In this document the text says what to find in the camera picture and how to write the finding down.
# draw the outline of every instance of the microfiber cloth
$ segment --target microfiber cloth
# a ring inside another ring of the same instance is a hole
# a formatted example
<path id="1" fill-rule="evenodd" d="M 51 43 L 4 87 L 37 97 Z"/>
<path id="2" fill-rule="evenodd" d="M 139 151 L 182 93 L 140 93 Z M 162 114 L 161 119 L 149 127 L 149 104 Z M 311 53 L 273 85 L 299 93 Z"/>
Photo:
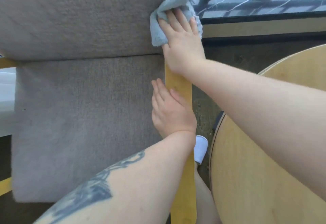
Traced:
<path id="1" fill-rule="evenodd" d="M 165 14 L 165 11 L 173 8 L 180 8 L 188 21 L 191 17 L 195 17 L 198 25 L 199 34 L 202 37 L 202 24 L 199 20 L 199 17 L 196 16 L 196 13 L 193 8 L 193 4 L 195 3 L 195 1 L 196 0 L 165 0 L 155 11 L 152 12 L 150 16 L 150 29 L 153 46 L 161 46 L 163 44 L 168 43 L 168 39 L 166 38 L 164 32 L 161 30 L 157 18 L 160 17 L 168 22 L 168 18 Z"/>

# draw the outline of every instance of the floor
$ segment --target floor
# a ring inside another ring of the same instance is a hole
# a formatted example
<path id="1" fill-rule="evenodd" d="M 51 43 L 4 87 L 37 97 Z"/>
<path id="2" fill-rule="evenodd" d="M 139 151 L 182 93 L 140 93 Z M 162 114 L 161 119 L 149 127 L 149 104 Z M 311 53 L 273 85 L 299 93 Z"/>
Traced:
<path id="1" fill-rule="evenodd" d="M 323 41 L 297 41 L 254 45 L 205 46 L 206 57 L 254 73 L 283 57 L 326 43 Z M 220 108 L 201 90 L 193 86 L 193 110 L 198 121 L 197 134 L 205 136 L 209 146 L 213 139 L 213 125 Z M 199 174 L 209 186 L 208 153 L 199 168 Z M 10 136 L 0 138 L 0 181 L 10 176 Z M 16 203 L 11 192 L 0 196 L 0 223 L 31 224 L 50 203 Z"/>

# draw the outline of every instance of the person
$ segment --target person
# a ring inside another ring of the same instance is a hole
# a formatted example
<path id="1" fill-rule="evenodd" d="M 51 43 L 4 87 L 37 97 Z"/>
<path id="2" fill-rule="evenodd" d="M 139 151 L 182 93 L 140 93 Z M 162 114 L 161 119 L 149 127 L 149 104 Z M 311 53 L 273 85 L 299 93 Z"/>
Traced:
<path id="1" fill-rule="evenodd" d="M 208 60 L 195 20 L 187 22 L 179 9 L 167 17 L 169 23 L 159 24 L 170 69 L 205 91 L 271 158 L 326 200 L 326 92 Z M 180 94 L 161 79 L 152 85 L 152 119 L 163 140 L 80 185 L 36 223 L 165 223 L 197 123 Z M 197 223 L 219 222 L 197 173 L 195 182 Z"/>

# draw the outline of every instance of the seat cushion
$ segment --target seat cushion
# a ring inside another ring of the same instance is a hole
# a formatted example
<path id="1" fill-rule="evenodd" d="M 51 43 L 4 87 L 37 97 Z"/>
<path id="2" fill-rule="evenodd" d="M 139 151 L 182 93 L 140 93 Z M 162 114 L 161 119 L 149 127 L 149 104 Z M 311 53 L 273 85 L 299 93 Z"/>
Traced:
<path id="1" fill-rule="evenodd" d="M 151 80 L 161 55 L 29 62 L 17 68 L 12 188 L 20 202 L 53 202 L 161 138 Z"/>
<path id="2" fill-rule="evenodd" d="M 1 0 L 0 54 L 66 60 L 157 53 L 149 17 L 163 0 Z"/>

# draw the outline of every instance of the tattoo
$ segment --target tattoo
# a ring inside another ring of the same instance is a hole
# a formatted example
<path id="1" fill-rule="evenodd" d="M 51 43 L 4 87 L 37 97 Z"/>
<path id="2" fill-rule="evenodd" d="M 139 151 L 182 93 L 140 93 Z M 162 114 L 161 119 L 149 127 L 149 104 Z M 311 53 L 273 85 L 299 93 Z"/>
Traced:
<path id="1" fill-rule="evenodd" d="M 111 199 L 112 193 L 107 182 L 110 172 L 140 161 L 145 156 L 145 151 L 141 151 L 120 162 L 104 169 L 89 181 L 79 185 L 74 191 L 59 200 L 49 210 L 47 210 L 38 220 L 47 215 L 51 215 L 50 224 L 55 224 L 63 218 L 99 201 Z"/>

